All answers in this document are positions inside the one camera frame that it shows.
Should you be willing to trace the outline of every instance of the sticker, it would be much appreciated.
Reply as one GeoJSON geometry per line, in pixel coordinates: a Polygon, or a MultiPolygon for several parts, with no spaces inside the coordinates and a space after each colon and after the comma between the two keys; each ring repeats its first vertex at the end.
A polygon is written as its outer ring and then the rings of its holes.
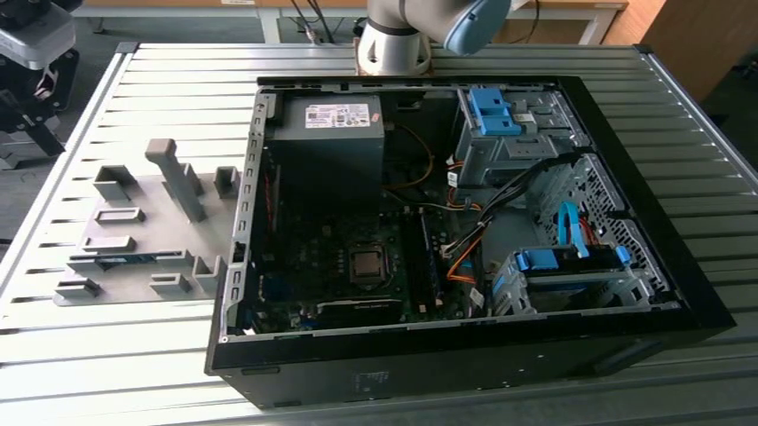
{"type": "Polygon", "coordinates": [[[356,373],[352,375],[352,391],[356,393],[382,392],[386,391],[387,382],[390,381],[388,371],[376,371],[374,373],[356,373]]]}
{"type": "Polygon", "coordinates": [[[447,173],[447,184],[454,188],[458,188],[458,173],[452,171],[447,173]]]}
{"type": "Polygon", "coordinates": [[[474,302],[474,304],[476,304],[479,308],[484,306],[484,296],[480,294],[475,287],[471,288],[468,297],[471,297],[471,302],[474,302]]]}
{"type": "Polygon", "coordinates": [[[306,129],[368,126],[368,104],[311,105],[306,108],[306,129]]]}
{"type": "Polygon", "coordinates": [[[536,122],[536,120],[534,120],[534,115],[531,115],[531,113],[514,114],[512,118],[516,120],[516,122],[536,122]]]}

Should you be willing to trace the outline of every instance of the white table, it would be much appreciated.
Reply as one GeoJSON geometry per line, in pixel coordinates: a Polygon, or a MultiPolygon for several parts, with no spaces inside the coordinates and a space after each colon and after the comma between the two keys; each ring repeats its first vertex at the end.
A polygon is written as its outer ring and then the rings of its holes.
{"type": "MultiPolygon", "coordinates": [[[[586,20],[587,26],[579,44],[601,44],[607,29],[617,15],[618,8],[603,7],[591,9],[554,9],[542,8],[541,20],[586,20]]],[[[315,13],[307,7],[300,7],[308,18],[315,18],[315,13]]],[[[362,17],[366,16],[364,8],[339,7],[322,8],[326,17],[362,17]]],[[[508,20],[532,20],[536,11],[519,9],[508,15],[508,20]]],[[[279,19],[296,18],[299,14],[292,7],[103,7],[83,6],[73,16],[81,18],[159,18],[159,17],[251,17],[259,18],[263,26],[266,43],[282,43],[279,32],[279,19]]]]}
{"type": "Polygon", "coordinates": [[[51,296],[103,163],[155,174],[148,138],[198,173],[244,162],[256,78],[352,75],[351,45],[123,46],[0,264],[0,423],[755,424],[758,177],[654,55],[631,47],[435,48],[439,75],[578,75],[738,327],[613,376],[260,412],[203,372],[214,301],[61,308],[51,296]]]}

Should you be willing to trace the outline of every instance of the motherboard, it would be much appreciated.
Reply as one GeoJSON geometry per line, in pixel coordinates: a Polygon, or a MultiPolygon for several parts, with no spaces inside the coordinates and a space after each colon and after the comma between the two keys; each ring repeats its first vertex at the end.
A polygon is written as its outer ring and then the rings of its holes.
{"type": "Polygon", "coordinates": [[[268,241],[256,308],[266,333],[463,318],[463,288],[443,280],[442,211],[379,216],[282,214],[268,241]]]}

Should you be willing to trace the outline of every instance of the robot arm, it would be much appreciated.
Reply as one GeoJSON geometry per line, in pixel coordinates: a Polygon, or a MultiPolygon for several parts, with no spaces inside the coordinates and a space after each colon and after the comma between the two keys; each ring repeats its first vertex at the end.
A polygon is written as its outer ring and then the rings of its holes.
{"type": "Polygon", "coordinates": [[[466,56],[500,29],[511,0],[370,0],[358,54],[371,75],[416,75],[428,68],[422,35],[466,56]]]}
{"type": "Polygon", "coordinates": [[[43,69],[73,47],[81,0],[0,0],[0,58],[43,69]]]}

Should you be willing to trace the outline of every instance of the wooden cabinet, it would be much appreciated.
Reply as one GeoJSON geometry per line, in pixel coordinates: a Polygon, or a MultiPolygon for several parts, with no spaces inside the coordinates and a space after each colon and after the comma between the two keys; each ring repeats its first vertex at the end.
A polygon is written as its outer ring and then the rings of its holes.
{"type": "Polygon", "coordinates": [[[605,44],[649,44],[698,101],[758,43],[758,0],[629,0],[605,44]]]}

